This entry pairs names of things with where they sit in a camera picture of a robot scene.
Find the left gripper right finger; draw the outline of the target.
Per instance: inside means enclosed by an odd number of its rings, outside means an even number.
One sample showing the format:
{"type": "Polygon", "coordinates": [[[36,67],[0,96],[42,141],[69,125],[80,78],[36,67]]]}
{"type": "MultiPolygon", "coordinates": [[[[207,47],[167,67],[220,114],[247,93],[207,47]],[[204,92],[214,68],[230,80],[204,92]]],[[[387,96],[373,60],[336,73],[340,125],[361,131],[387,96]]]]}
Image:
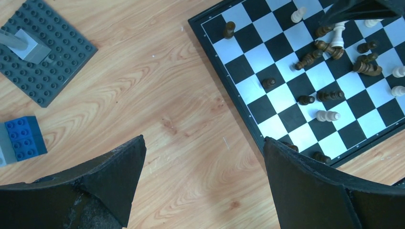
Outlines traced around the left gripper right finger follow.
{"type": "Polygon", "coordinates": [[[263,158],[283,229],[402,229],[405,191],[341,172],[266,137],[263,158]]]}

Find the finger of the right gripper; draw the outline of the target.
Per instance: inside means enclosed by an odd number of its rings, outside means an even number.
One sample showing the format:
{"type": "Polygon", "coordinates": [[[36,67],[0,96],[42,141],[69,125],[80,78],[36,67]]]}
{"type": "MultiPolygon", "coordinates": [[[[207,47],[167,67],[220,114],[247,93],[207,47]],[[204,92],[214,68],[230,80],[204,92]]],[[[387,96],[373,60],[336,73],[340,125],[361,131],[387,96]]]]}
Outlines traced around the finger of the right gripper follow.
{"type": "Polygon", "coordinates": [[[336,0],[320,19],[320,26],[350,20],[396,18],[404,13],[403,0],[336,0]]]}

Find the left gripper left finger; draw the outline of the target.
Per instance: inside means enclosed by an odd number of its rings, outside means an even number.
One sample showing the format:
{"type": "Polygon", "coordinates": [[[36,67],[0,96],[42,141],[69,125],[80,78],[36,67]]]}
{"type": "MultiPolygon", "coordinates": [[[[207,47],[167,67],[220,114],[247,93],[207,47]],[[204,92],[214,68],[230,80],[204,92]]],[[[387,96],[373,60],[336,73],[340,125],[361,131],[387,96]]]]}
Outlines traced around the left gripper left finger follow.
{"type": "Polygon", "coordinates": [[[146,157],[143,135],[32,183],[0,187],[3,229],[121,229],[146,157]]]}

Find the white chess queen piece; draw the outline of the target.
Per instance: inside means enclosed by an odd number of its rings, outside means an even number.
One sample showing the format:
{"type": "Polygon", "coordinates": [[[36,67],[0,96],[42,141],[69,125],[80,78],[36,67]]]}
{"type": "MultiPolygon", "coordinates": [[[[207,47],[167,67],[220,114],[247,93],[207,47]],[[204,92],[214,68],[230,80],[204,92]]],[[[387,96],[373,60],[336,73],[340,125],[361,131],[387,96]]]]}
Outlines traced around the white chess queen piece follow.
{"type": "Polygon", "coordinates": [[[331,47],[334,48],[343,48],[344,47],[344,40],[342,37],[342,33],[345,30],[345,23],[347,21],[338,22],[334,26],[334,37],[330,43],[331,47]]]}

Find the black white chessboard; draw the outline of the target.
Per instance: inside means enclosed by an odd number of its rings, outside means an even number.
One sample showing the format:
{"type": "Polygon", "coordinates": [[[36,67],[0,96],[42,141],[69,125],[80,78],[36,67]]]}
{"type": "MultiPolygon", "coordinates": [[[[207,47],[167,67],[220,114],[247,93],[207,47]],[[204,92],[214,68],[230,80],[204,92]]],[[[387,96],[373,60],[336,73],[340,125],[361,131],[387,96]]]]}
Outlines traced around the black white chessboard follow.
{"type": "Polygon", "coordinates": [[[316,29],[331,0],[224,0],[189,24],[260,149],[271,137],[311,156],[322,152],[338,167],[405,128],[404,86],[393,71],[405,64],[405,19],[385,19],[368,28],[349,21],[344,53],[328,53],[297,71],[316,50],[316,29]],[[236,25],[225,39],[227,22],[236,25]],[[357,61],[382,67],[378,76],[353,71],[357,61]],[[341,118],[320,122],[316,112],[341,118]]]}

